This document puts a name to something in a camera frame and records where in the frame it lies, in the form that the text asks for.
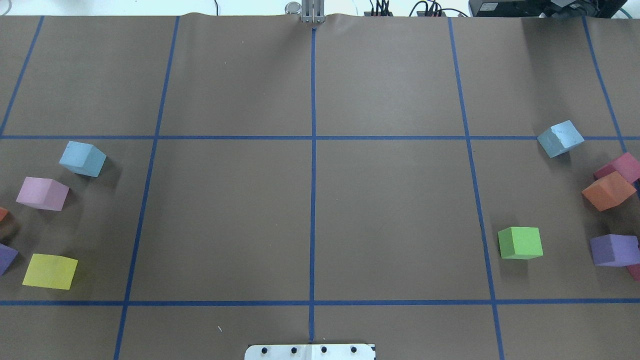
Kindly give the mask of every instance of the metal plate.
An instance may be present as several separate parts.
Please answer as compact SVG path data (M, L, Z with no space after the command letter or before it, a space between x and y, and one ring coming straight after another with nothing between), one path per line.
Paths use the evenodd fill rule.
M375 360L376 345L252 345L244 353L244 360L268 359Z

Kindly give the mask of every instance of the yellow cube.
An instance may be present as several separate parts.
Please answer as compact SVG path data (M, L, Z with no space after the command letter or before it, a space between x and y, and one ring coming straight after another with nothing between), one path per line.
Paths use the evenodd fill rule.
M33 254L22 285L69 290L77 264L64 256Z

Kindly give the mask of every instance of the orange cube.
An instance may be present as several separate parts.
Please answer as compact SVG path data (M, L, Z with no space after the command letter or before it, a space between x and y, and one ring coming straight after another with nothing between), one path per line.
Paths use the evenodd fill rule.
M635 192L636 188L629 184L619 172L614 171L596 180L584 189L582 194L596 209L603 211L622 204Z

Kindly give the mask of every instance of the pink cube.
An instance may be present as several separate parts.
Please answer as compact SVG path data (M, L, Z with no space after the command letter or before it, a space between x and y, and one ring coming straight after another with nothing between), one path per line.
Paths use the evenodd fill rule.
M633 155L625 152L619 158L611 160L608 164L601 167L593 175L596 179L607 176L612 172L617 171L622 177L632 184L634 181L640 179L640 163L634 158Z
M27 177L16 201L36 209L60 211L68 192L68 186L53 179Z
M640 281L640 264L629 265L627 266L627 270L629 270L629 273L635 281Z

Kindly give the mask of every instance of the light blue cube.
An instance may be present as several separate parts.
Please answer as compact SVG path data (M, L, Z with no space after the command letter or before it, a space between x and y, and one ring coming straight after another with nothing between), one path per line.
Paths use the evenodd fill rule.
M69 142L60 165L80 175L98 177L107 156L90 143Z
M547 152L549 158L564 154L584 142L584 138L573 126L571 120L548 128L538 136L538 142Z

